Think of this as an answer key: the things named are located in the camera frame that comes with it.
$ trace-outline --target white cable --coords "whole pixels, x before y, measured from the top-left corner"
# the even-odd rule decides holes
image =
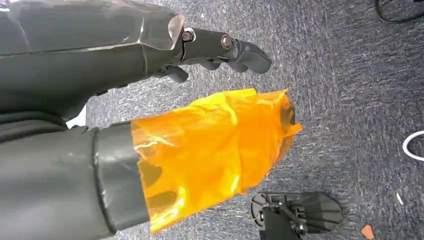
[[[415,155],[415,154],[411,153],[411,152],[408,150],[408,144],[410,143],[410,141],[411,141],[412,139],[414,139],[415,137],[420,136],[420,135],[424,135],[424,131],[417,131],[417,132],[414,132],[414,133],[412,133],[411,135],[409,135],[409,136],[405,139],[405,141],[403,142],[402,149],[403,149],[403,151],[406,153],[406,155],[410,156],[411,158],[413,158],[413,159],[415,159],[415,160],[419,160],[419,161],[423,161],[423,162],[424,162],[424,157],[422,157],[422,156],[417,156],[417,155]]]

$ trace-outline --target black cable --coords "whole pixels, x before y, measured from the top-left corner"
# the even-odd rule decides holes
[[[417,14],[415,16],[411,16],[411,17],[407,17],[407,18],[403,18],[403,19],[399,19],[399,20],[387,19],[383,16],[379,3],[380,3],[380,0],[375,0],[375,10],[377,11],[378,18],[380,18],[380,20],[385,24],[404,24],[404,23],[415,21],[417,19],[424,17],[424,12],[422,12],[422,13]]]

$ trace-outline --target orange plastic wrap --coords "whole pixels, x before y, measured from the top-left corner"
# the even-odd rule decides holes
[[[221,92],[131,122],[152,233],[261,182],[302,130],[286,93]]]

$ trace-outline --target orange debris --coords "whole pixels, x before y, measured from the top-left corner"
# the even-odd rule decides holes
[[[362,230],[360,231],[368,240],[373,240],[375,239],[374,237],[374,232],[373,232],[373,227],[371,227],[371,225],[367,224],[365,225]]]

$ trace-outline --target small debris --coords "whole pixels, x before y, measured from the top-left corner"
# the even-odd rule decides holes
[[[367,224],[365,225],[362,230],[360,231],[368,240],[373,240],[375,239],[374,237],[374,232],[373,232],[373,227],[371,227],[371,225]]]
[[[397,198],[397,200],[399,201],[400,205],[403,205],[403,204],[404,204],[404,201],[402,201],[401,196],[400,196],[400,195],[399,195],[399,193],[397,193],[397,192],[396,192],[396,198]]]

